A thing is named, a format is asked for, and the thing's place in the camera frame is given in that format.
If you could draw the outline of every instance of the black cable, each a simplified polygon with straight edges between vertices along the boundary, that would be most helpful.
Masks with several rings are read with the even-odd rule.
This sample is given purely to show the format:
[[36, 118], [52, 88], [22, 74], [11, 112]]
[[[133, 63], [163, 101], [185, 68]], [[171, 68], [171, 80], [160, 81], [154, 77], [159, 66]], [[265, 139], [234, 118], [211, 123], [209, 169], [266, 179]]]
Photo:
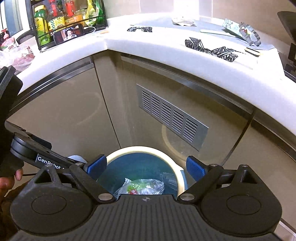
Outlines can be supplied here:
[[29, 173], [29, 174], [23, 174], [23, 177], [27, 177], [27, 176], [34, 176], [36, 175], [37, 173]]

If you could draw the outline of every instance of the green bottle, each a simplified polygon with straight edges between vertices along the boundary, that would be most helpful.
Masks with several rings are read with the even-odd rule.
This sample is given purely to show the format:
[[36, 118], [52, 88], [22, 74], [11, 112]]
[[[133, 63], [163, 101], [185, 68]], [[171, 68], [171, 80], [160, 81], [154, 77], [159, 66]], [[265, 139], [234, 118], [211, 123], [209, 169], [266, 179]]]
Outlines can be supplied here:
[[[37, 35], [41, 36], [48, 32], [47, 22], [46, 22], [46, 8], [44, 5], [37, 6], [35, 8], [35, 25], [37, 29]], [[40, 46], [48, 44], [51, 42], [49, 34], [44, 35], [41, 38], [38, 38]]]

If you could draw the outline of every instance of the air vent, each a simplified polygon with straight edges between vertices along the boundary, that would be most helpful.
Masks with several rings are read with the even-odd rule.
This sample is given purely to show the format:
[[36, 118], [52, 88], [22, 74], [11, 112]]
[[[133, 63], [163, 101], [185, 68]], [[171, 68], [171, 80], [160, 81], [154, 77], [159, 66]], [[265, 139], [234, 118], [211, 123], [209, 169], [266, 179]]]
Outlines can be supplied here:
[[195, 149], [201, 149], [207, 136], [208, 127], [139, 85], [137, 85], [137, 92], [139, 106], [143, 110], [167, 126]]

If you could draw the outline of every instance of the countertop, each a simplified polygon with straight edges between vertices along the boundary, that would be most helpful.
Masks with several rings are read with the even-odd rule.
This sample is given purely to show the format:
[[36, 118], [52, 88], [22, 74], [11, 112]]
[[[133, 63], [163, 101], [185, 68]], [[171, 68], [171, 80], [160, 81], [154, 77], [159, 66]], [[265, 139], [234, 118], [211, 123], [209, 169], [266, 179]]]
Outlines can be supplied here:
[[[152, 27], [152, 33], [127, 32], [130, 25], [162, 17], [136, 14], [109, 19], [109, 33], [94, 32], [36, 54], [31, 66], [18, 74], [24, 83], [20, 92], [64, 66], [109, 49], [154, 60], [207, 80], [253, 104], [296, 135], [296, 83], [285, 76], [276, 48], [259, 50], [262, 55], [255, 57], [245, 54], [243, 44], [213, 34], [158, 26]], [[185, 40], [190, 37], [200, 39], [204, 48], [210, 50], [226, 46], [241, 53], [236, 52], [238, 58], [228, 62], [187, 48]], [[287, 49], [283, 43], [271, 44]]]

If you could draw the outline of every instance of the blue trash bin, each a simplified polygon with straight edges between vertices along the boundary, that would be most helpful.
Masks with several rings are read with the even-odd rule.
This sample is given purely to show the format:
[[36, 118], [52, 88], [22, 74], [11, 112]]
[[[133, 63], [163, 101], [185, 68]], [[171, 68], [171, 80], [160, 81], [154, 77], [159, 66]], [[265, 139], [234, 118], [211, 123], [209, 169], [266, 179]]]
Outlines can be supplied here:
[[107, 156], [107, 168], [97, 182], [114, 194], [125, 178], [160, 180], [165, 185], [163, 194], [175, 197], [187, 189], [184, 170], [163, 152], [149, 147], [127, 147]]

